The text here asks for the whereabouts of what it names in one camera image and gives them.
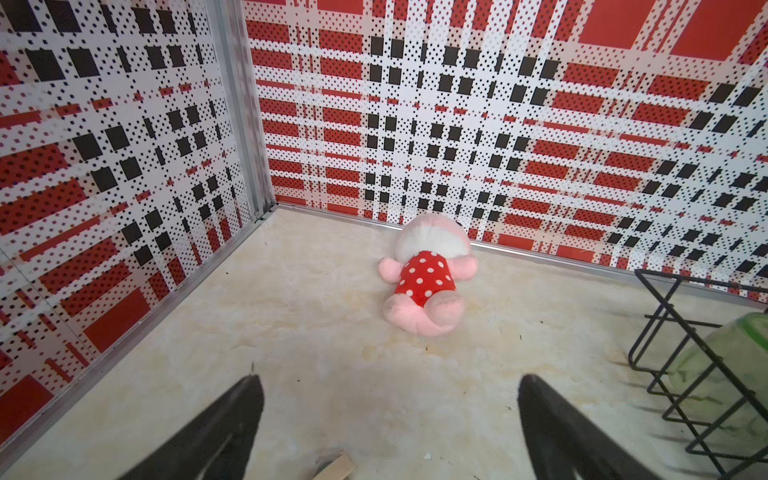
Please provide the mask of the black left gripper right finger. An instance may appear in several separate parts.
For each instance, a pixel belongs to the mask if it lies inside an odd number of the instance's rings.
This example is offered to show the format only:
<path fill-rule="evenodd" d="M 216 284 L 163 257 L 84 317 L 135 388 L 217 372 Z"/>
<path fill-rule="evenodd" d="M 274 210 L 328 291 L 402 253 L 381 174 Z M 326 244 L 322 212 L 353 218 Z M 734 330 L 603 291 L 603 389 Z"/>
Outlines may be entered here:
<path fill-rule="evenodd" d="M 542 378 L 522 377 L 518 408 L 538 479 L 655 479 Z"/>

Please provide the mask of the bright green plastic cup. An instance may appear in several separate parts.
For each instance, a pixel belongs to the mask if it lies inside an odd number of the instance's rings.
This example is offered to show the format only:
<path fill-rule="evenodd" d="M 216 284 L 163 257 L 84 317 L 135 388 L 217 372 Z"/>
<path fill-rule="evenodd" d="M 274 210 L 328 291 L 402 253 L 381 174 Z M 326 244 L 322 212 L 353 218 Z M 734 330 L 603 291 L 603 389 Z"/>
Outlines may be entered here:
<path fill-rule="evenodd" d="M 767 315 L 747 313 L 713 331 L 704 341 L 756 400 L 766 405 Z M 672 393 L 686 395 L 681 405 L 698 421 L 715 421 L 742 397 L 722 369 L 713 366 L 710 357 L 695 343 L 675 358 L 667 380 Z M 767 441 L 767 421 L 749 402 L 726 418 L 720 429 L 747 444 Z"/>

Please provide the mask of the pink plush toy polka dress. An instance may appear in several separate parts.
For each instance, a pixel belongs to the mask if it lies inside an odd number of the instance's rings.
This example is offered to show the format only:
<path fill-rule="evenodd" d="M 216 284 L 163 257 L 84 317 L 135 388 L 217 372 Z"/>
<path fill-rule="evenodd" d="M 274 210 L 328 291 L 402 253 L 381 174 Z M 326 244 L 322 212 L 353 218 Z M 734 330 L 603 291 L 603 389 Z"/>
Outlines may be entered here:
<path fill-rule="evenodd" d="M 418 215 L 399 233 L 395 254 L 378 263 L 379 276 L 395 286 L 383 317 L 411 334 L 436 337 L 453 331 L 466 304 L 456 283 L 477 273 L 467 232 L 438 213 Z"/>

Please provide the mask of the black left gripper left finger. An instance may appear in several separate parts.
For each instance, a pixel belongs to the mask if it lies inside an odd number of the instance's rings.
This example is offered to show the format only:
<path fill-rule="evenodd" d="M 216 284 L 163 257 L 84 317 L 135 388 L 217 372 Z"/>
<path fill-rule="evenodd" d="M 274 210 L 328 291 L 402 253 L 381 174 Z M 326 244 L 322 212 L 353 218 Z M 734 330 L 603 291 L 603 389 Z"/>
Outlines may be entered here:
<path fill-rule="evenodd" d="M 257 375 L 218 397 L 124 479 L 242 479 L 264 409 Z"/>

